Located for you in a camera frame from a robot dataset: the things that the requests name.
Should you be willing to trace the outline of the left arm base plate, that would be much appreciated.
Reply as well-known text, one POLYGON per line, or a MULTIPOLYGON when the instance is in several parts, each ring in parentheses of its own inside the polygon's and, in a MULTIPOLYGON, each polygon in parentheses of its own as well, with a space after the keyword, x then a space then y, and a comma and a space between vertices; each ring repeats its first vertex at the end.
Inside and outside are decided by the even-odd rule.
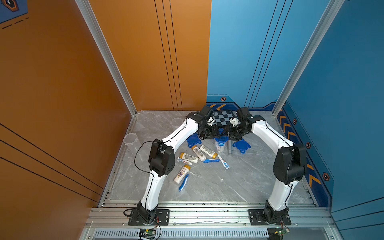
POLYGON ((170 210, 157 209, 147 214, 140 213, 138 210, 132 210, 129 216, 129 226, 167 226, 170 219, 170 210))

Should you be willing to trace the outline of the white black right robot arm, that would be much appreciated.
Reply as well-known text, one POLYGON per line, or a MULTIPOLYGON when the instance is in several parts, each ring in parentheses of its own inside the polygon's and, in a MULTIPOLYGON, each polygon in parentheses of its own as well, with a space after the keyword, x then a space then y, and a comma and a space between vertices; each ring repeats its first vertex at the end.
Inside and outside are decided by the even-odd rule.
POLYGON ((299 181, 307 173, 306 147, 295 144, 279 134, 261 116, 251 116, 239 124, 225 127, 229 139, 240 141, 247 134, 254 134, 275 153, 273 173, 276 181, 263 211, 264 221, 270 225, 282 222, 288 216, 288 202, 299 181))

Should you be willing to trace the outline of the clear plastic container back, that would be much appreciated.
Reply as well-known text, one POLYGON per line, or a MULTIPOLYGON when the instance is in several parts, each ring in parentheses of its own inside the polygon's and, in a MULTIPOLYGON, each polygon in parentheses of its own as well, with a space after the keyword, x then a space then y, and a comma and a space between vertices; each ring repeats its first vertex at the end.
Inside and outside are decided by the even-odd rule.
POLYGON ((171 125, 173 130, 175 131, 177 128, 179 128, 183 124, 184 120, 182 118, 174 118, 171 121, 171 125))

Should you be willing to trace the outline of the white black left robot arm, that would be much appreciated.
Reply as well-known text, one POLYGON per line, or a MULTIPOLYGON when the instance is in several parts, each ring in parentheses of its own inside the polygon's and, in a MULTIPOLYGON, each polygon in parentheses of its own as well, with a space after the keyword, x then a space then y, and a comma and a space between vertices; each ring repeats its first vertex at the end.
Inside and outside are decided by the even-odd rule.
POLYGON ((159 195, 164 181, 175 167, 175 152, 183 142, 194 133, 203 136, 203 139, 215 137, 219 130, 214 126, 214 114, 192 112, 187 115, 184 122, 169 136, 151 141, 149 153, 149 181, 142 199, 138 202, 136 211, 138 220, 145 225, 157 222, 156 211, 159 204, 159 195))

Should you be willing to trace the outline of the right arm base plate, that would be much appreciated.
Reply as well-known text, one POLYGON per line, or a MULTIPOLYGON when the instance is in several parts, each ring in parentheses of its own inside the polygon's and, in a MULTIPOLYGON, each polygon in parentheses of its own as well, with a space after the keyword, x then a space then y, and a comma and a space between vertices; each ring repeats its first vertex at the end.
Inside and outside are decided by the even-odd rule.
POLYGON ((273 209, 250 209, 248 210, 250 222, 252 226, 256 225, 270 225, 277 226, 283 223, 284 226, 292 224, 289 216, 289 208, 281 211, 274 211, 273 209))

